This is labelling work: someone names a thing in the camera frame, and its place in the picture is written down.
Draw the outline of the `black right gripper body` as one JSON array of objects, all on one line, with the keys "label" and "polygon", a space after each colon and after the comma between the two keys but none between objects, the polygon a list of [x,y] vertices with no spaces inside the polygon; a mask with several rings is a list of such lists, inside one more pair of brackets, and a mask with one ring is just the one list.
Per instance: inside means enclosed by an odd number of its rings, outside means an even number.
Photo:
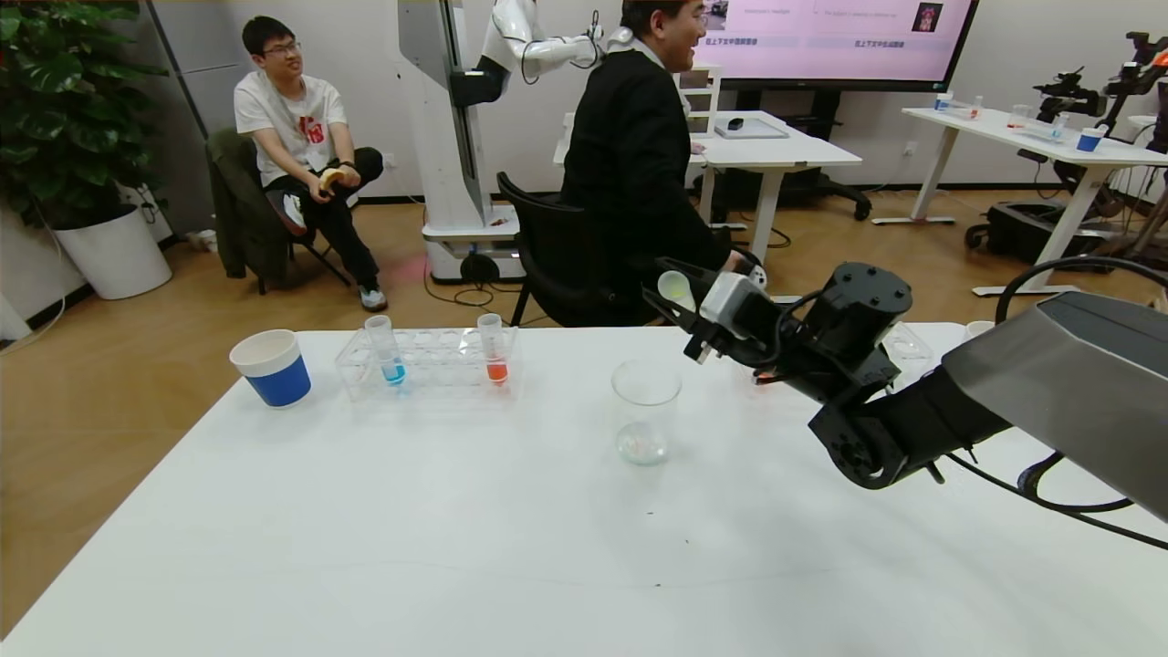
[{"label": "black right gripper body", "polygon": [[690,336],[683,354],[702,364],[710,354],[726,357],[749,369],[772,369],[783,352],[783,334],[777,317],[734,319],[710,323],[710,337]]}]

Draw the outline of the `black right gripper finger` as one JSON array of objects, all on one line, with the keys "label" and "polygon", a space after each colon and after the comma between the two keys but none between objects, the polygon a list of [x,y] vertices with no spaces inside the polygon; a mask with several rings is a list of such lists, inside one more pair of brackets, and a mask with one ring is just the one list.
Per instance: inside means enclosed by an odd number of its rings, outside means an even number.
[{"label": "black right gripper finger", "polygon": [[651,305],[668,324],[682,328],[689,336],[700,338],[710,337],[710,323],[701,314],[702,304],[709,293],[709,286],[698,286],[697,290],[704,292],[698,296],[696,304],[670,304],[653,298],[653,286],[640,288],[640,295],[646,304]]},{"label": "black right gripper finger", "polygon": [[653,288],[653,298],[662,303],[696,304],[698,296],[704,293],[697,288],[710,286],[717,274],[705,267],[689,265],[666,256],[655,258],[654,264],[660,274]]}]

